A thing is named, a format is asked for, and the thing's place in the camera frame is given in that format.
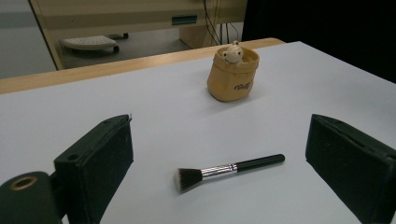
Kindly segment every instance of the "toy face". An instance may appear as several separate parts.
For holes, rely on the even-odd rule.
[[[244,51],[239,47],[238,42],[234,41],[233,44],[223,51],[221,56],[225,59],[227,63],[238,63],[242,62],[244,57]]]

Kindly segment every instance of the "foam pad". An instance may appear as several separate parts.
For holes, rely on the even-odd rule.
[[[396,151],[337,119],[313,115],[306,160],[362,223],[390,223]]]

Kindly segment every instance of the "makeup brush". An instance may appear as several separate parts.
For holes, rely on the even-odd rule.
[[[250,161],[240,161],[202,170],[179,168],[175,172],[176,187],[178,191],[185,191],[199,184],[203,180],[241,173],[256,168],[281,163],[284,160],[284,155],[277,154],[274,156],[262,157]]]

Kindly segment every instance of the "wooden table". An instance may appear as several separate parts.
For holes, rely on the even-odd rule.
[[[283,44],[284,42],[275,38],[265,38],[242,42],[241,46],[249,49],[257,49]],[[114,63],[102,63],[92,66],[60,70],[43,74],[34,74],[24,77],[12,77],[0,79],[0,94],[14,91],[27,91],[36,88],[80,81],[84,79],[111,76],[118,73],[134,71],[169,63],[179,63],[194,59],[213,56],[220,46],[191,49],[181,52],[155,55],[145,58],[131,59]]]

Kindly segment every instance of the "black padded block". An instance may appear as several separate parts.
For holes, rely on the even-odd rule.
[[[70,223],[99,223],[134,160],[128,115],[99,123],[55,159]]]
[[[396,151],[343,121],[312,115],[306,160],[362,223],[390,223]]]

